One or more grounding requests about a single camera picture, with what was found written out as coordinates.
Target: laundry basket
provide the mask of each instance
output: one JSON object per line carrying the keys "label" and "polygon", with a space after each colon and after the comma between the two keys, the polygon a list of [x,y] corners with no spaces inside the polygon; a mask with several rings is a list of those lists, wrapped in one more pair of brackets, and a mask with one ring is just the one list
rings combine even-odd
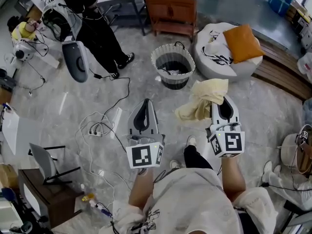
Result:
{"label": "laundry basket", "polygon": [[179,41],[156,48],[151,53],[151,60],[162,83],[170,89],[183,88],[195,70],[192,56]]}

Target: chair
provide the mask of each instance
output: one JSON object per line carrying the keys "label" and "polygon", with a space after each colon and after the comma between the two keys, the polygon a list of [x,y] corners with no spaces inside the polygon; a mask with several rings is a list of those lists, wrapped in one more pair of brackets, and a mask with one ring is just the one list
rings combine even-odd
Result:
{"label": "chair", "polygon": [[60,185],[60,184],[69,184],[72,181],[61,181],[59,177],[72,173],[80,169],[80,167],[74,168],[72,170],[66,171],[64,173],[59,173],[56,169],[54,160],[47,150],[65,148],[65,146],[55,146],[55,147],[40,147],[35,144],[29,143],[30,149],[28,155],[31,155],[35,158],[36,162],[39,165],[39,170],[44,178],[44,185]]}
{"label": "chair", "polygon": [[210,34],[211,32],[219,32],[220,34],[215,41],[228,47],[222,32],[233,29],[235,27],[236,26],[226,22],[216,24],[210,23],[207,24],[205,28],[197,34],[193,55],[194,61],[196,67],[206,78],[218,78],[228,79],[229,81],[238,81],[244,78],[249,78],[257,69],[257,67],[261,64],[262,57],[255,57],[236,64],[232,63],[230,65],[219,65],[202,54],[202,47],[205,46],[213,37]]}

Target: cushion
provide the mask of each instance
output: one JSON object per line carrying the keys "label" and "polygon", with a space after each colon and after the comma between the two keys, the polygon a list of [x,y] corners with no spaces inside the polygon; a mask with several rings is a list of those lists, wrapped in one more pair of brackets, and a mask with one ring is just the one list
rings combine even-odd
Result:
{"label": "cushion", "polygon": [[223,32],[234,63],[264,55],[249,25],[242,25]]}

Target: white bean bag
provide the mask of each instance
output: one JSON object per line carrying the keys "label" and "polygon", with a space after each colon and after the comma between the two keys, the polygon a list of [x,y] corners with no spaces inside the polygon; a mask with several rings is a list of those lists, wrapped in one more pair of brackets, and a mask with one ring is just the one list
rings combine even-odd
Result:
{"label": "white bean bag", "polygon": [[237,81],[240,79],[248,78],[261,64],[262,57],[255,57],[237,64],[232,63],[230,65],[219,65],[201,52],[203,46],[207,46],[209,41],[213,38],[210,35],[211,31],[220,32],[219,36],[216,38],[215,41],[218,42],[218,44],[221,43],[228,47],[222,32],[235,27],[237,26],[231,25],[226,22],[216,24],[210,23],[207,24],[205,28],[197,34],[193,54],[194,61],[196,67],[208,79],[219,78],[228,79],[229,81]]}

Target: white shirt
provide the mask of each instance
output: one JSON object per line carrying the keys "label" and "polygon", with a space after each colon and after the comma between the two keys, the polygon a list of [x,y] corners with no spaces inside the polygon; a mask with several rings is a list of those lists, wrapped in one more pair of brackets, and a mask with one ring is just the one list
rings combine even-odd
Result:
{"label": "white shirt", "polygon": [[[113,217],[120,234],[242,234],[234,207],[244,208],[260,234],[272,234],[277,212],[264,188],[242,193],[232,204],[222,190],[221,181],[211,169],[179,169],[154,186],[145,208],[115,201]],[[143,223],[139,229],[131,231]],[[99,234],[112,234],[103,227]]]}

